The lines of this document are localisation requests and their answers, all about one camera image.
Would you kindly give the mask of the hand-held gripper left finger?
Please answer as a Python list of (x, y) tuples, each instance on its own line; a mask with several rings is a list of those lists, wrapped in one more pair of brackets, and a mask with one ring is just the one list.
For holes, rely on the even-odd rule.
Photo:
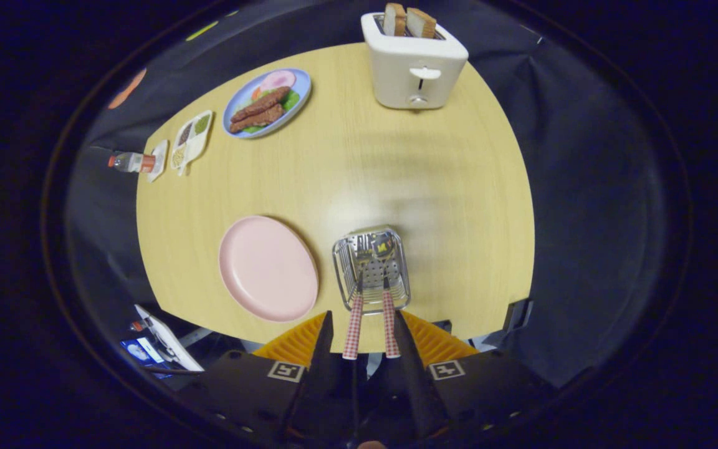
[(308, 365), (231, 350), (198, 372), (180, 402), (257, 447), (322, 447), (334, 438), (327, 409), (335, 380), (332, 313), (323, 316)]

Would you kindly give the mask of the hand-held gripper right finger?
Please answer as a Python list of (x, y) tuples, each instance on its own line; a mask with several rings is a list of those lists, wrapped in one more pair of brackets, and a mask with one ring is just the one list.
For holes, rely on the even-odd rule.
[(434, 327), (417, 339), (409, 326), (417, 319), (396, 311), (394, 336), (418, 440), (470, 440), (504, 432), (552, 400), (552, 385), (500, 350), (459, 356), (451, 345), (447, 355), (425, 364), (417, 344), (449, 334)]

